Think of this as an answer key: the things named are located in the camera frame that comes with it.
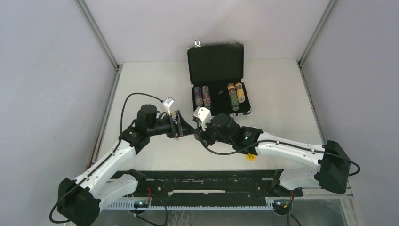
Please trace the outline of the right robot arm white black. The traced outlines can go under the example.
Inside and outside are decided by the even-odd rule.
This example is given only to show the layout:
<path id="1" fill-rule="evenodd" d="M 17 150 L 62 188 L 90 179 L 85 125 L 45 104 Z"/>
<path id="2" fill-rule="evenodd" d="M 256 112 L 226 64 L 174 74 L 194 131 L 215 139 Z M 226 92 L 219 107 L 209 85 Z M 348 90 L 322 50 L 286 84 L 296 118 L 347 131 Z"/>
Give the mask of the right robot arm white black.
<path id="1" fill-rule="evenodd" d="M 220 142 L 231 145 L 232 154 L 271 156 L 300 164 L 298 169 L 281 169 L 277 173 L 272 191 L 278 196 L 309 186 L 336 194 L 346 191 L 353 161 L 336 141 L 323 145 L 283 139 L 255 127 L 240 126 L 223 113 L 212 117 L 200 112 L 194 118 L 198 139 L 206 149 Z"/>

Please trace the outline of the black aluminium poker case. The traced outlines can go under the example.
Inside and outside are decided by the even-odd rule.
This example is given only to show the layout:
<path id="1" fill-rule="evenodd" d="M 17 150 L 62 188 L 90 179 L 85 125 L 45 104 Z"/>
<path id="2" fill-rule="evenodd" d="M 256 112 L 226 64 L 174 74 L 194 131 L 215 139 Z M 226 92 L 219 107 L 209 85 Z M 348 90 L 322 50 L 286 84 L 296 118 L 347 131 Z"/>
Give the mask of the black aluminium poker case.
<path id="1" fill-rule="evenodd" d="M 252 112 L 244 78 L 244 44 L 239 41 L 225 41 L 203 44 L 199 39 L 187 49 L 187 60 L 192 93 L 192 107 L 196 110 L 194 87 L 208 86 L 213 116 L 225 113 L 231 117 L 249 115 Z M 239 110 L 233 111 L 227 85 L 243 84 L 246 100 L 239 103 Z"/>

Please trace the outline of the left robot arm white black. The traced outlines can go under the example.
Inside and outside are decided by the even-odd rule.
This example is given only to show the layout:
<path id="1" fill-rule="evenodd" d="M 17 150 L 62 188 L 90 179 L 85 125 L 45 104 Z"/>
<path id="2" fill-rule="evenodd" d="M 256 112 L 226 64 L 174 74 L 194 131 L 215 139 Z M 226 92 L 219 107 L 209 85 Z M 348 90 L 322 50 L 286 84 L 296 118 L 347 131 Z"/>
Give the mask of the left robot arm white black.
<path id="1" fill-rule="evenodd" d="M 142 196 L 147 183 L 130 174 L 109 182 L 109 179 L 129 160 L 149 144 L 150 138 L 167 135 L 169 138 L 191 135 L 195 132 L 190 124 L 173 116 L 158 118 L 154 105 L 143 105 L 134 124 L 127 127 L 111 150 L 97 163 L 75 179 L 65 178 L 58 188 L 58 201 L 53 208 L 78 226 L 90 226 L 100 212 L 121 197 L 133 193 Z"/>

